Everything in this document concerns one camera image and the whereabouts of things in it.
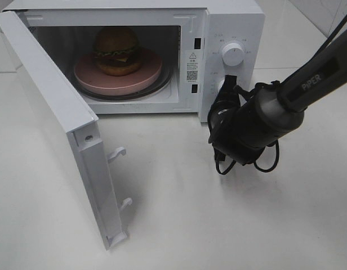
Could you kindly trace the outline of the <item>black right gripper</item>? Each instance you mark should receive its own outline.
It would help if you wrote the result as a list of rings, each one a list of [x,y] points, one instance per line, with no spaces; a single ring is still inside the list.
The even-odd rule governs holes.
[[[230,118],[241,107],[239,96],[247,100],[247,91],[237,85],[237,76],[225,75],[224,82],[208,113],[207,121],[210,131],[208,143],[213,144],[222,133]]]

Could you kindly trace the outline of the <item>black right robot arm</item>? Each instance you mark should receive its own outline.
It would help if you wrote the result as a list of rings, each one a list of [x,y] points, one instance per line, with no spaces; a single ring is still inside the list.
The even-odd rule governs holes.
[[[250,92],[226,75],[208,114],[215,162],[255,163],[266,147],[297,129],[308,106],[347,83],[347,29],[284,82]]]

